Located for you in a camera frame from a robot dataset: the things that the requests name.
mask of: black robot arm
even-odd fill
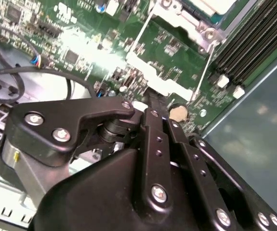
[[[70,176],[95,148],[101,161]],[[0,174],[38,207],[30,231],[277,231],[276,212],[205,140],[119,97],[16,105]]]

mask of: metal bracket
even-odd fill
[[[244,179],[205,140],[193,136],[190,142],[199,148],[209,168],[216,174],[217,187],[233,204],[231,209],[238,223],[244,229],[277,230],[277,213]]]

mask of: bolt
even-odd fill
[[[206,38],[207,39],[212,39],[214,37],[214,32],[213,31],[207,31],[206,32]]]
[[[198,142],[199,142],[200,146],[202,146],[202,147],[206,147],[206,144],[205,144],[205,142],[204,142],[204,141],[198,141]]]
[[[205,117],[207,114],[207,110],[206,109],[202,109],[200,112],[199,112],[199,116],[200,117]]]
[[[154,115],[155,117],[158,117],[158,113],[156,111],[151,111],[151,114]]]
[[[152,186],[151,193],[153,198],[159,203],[164,203],[167,200],[167,194],[165,190],[158,185]]]
[[[270,214],[270,218],[271,218],[273,224],[275,224],[277,226],[277,217],[274,214]]]
[[[259,220],[262,224],[264,224],[265,226],[269,226],[270,223],[268,221],[268,219],[266,218],[266,216],[262,213],[258,213],[258,217],[259,217]]]
[[[164,8],[168,8],[171,6],[172,0],[162,0],[161,4]]]
[[[68,142],[71,138],[70,133],[64,128],[57,128],[53,131],[53,137],[59,142]]]
[[[122,106],[125,107],[126,109],[130,109],[131,106],[128,102],[122,102]]]
[[[38,114],[30,113],[25,116],[25,121],[30,125],[38,126],[44,122],[44,119]]]
[[[218,217],[218,219],[220,220],[220,222],[225,225],[225,226],[230,226],[230,219],[229,216],[227,215],[227,213],[225,213],[224,210],[222,209],[217,209],[216,210],[216,215]]]

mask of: mounting hole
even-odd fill
[[[160,150],[157,150],[156,155],[161,157],[163,154],[162,154],[162,152]]]
[[[156,111],[151,111],[151,114],[155,117],[158,117],[158,113]]]
[[[205,177],[205,176],[207,175],[206,172],[205,172],[204,170],[201,170],[200,173],[201,173],[201,175],[202,175],[203,177]]]
[[[157,142],[162,143],[163,139],[161,137],[157,137]]]
[[[136,138],[136,136],[137,136],[137,132],[136,132],[136,131],[131,131],[131,132],[130,132],[130,138],[131,138],[131,139]]]
[[[131,108],[131,106],[130,106],[130,104],[128,102],[122,102],[121,104],[126,109],[130,109]]]

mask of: gray metal panel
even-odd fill
[[[206,139],[277,212],[277,59],[253,85]]]

